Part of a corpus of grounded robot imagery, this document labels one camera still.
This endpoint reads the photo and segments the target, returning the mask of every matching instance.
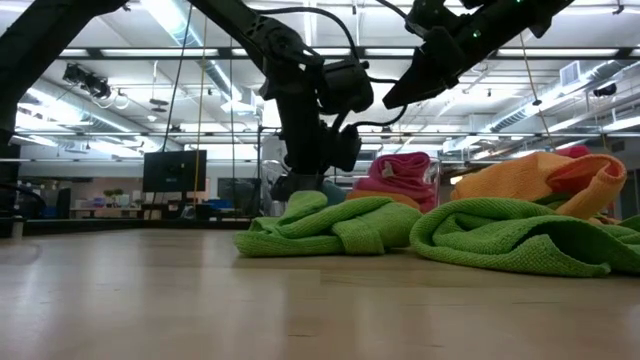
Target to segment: green microfiber cloth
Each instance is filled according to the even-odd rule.
[[[593,225],[548,207],[506,198],[446,203],[418,220],[411,245],[451,264],[530,274],[640,274],[640,220]]]
[[[327,206],[317,191],[299,191],[280,218],[257,218],[235,235],[246,256],[381,255],[409,246],[409,232],[422,214],[385,197]]]

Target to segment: duct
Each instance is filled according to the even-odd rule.
[[[508,126],[535,116],[540,110],[544,111],[568,100],[568,95],[578,90],[598,86],[607,79],[636,66],[639,62],[634,60],[609,60],[607,62],[595,60],[576,61],[569,66],[575,66],[576,64],[578,65],[578,68],[575,69],[576,76],[572,79],[575,81],[567,83],[566,78],[561,76],[551,84],[537,89],[538,99],[542,101],[539,106],[533,105],[536,99],[532,94],[520,101],[518,105],[498,113],[492,122],[485,126],[480,132],[499,132]],[[449,151],[460,150],[464,146],[469,146],[476,141],[477,139],[470,137],[453,139],[446,141],[443,148]]]
[[[43,79],[39,79],[38,81],[36,81],[31,86],[31,88],[55,98],[58,98],[65,92],[65,90],[62,90],[57,85],[54,85],[53,83]],[[101,128],[109,126],[110,128],[117,129],[117,131],[122,131],[124,133],[149,131],[148,128],[141,126],[131,120],[128,120],[120,115],[117,115],[107,109],[101,109],[90,101],[87,101],[72,92],[67,92],[66,94],[64,94],[64,102],[71,108],[83,114],[83,116],[96,120],[98,124],[100,124],[98,126]],[[145,141],[149,141],[150,143],[154,143],[158,147],[160,147],[162,146],[163,139],[145,138]],[[183,146],[173,140],[168,140],[167,150],[183,150]]]
[[[189,29],[187,29],[188,14],[185,13],[185,9],[180,0],[141,0],[140,2],[178,46],[182,46],[185,41],[185,31],[187,46],[204,46],[202,37],[193,27],[190,26]],[[246,95],[231,84],[229,77],[215,61],[206,60],[204,62],[199,61],[198,63],[227,101],[242,100],[244,103],[253,106],[251,99],[245,99]]]

